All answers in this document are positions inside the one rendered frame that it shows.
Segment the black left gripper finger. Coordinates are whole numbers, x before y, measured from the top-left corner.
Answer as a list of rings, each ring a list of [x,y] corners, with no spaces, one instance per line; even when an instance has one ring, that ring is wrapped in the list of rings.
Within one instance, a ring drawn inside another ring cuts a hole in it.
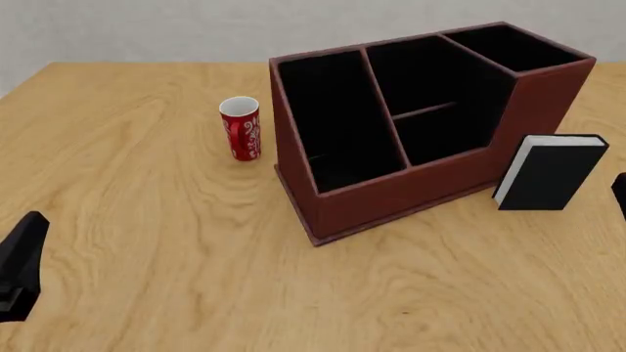
[[[40,289],[40,261],[50,226],[39,211],[29,211],[0,242],[0,283]]]

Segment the black hardcover book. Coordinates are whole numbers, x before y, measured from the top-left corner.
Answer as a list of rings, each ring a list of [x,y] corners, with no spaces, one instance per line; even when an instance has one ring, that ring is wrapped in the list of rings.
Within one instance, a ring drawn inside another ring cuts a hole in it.
[[[597,134],[528,134],[492,198],[499,210],[564,210],[608,147]]]

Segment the red-brown desk caddy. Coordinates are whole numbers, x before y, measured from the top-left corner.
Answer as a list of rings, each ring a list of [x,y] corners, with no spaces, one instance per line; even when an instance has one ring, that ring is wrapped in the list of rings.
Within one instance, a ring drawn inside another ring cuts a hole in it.
[[[314,245],[485,190],[595,63],[507,22],[272,58],[278,176]]]

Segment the red patterned mug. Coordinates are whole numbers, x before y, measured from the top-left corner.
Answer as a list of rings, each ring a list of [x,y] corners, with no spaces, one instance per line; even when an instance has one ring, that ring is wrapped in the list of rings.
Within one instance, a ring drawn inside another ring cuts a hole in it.
[[[256,160],[261,155],[259,103],[248,96],[226,99],[219,105],[231,153],[236,160]]]

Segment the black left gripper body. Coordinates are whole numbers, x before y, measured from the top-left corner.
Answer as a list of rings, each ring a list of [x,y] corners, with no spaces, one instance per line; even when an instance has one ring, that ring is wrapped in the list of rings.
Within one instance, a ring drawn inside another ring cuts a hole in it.
[[[24,322],[40,295],[40,283],[26,286],[0,282],[0,323]]]

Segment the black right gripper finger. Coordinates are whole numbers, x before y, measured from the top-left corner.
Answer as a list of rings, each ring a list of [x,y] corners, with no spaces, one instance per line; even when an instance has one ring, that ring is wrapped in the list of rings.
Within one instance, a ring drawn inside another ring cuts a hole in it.
[[[622,172],[616,176],[611,185],[613,195],[619,205],[622,216],[626,221],[626,172]]]

